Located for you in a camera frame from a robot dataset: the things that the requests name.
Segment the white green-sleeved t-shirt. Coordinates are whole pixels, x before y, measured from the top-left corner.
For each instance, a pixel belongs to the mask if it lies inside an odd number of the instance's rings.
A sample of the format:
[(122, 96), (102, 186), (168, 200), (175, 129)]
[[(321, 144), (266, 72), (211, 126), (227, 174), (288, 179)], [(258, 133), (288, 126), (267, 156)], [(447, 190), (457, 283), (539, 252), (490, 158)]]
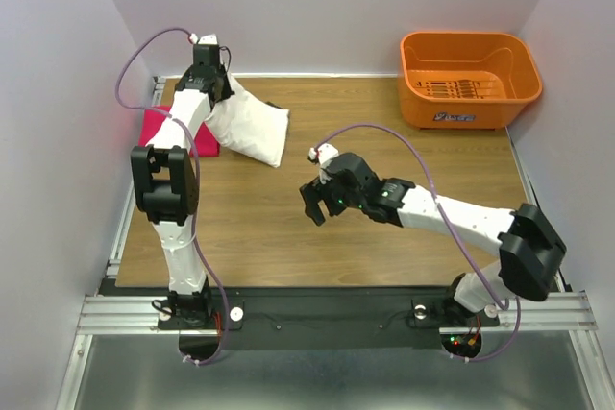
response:
[(213, 106), (205, 125), (222, 147), (278, 168), (290, 111), (261, 101), (233, 75), (229, 81), (234, 94)]

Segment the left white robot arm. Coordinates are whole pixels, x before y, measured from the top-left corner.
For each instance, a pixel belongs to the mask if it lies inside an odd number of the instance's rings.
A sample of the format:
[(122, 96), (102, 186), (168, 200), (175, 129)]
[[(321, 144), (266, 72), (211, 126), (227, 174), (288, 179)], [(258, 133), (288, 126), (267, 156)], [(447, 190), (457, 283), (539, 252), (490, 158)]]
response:
[(213, 106), (232, 96), (221, 47), (214, 36), (193, 41), (193, 63), (175, 87), (158, 131), (131, 151), (135, 203), (160, 239), (169, 274), (167, 301), (154, 307), (165, 321), (192, 328), (221, 326), (199, 255), (195, 220), (200, 180), (195, 138)]

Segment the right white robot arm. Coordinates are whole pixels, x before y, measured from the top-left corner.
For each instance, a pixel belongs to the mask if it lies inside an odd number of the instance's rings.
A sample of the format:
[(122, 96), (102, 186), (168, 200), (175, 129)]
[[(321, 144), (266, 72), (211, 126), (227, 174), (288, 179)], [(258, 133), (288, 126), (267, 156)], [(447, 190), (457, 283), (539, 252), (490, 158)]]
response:
[(330, 144), (311, 149), (307, 158), (318, 174), (300, 194), (315, 225), (352, 208), (376, 223), (448, 234), (496, 257), (452, 282), (442, 301), (448, 321), (463, 324), (513, 297), (541, 302), (549, 296), (567, 249), (537, 206), (491, 208), (434, 194), (411, 181), (381, 179), (362, 157)]

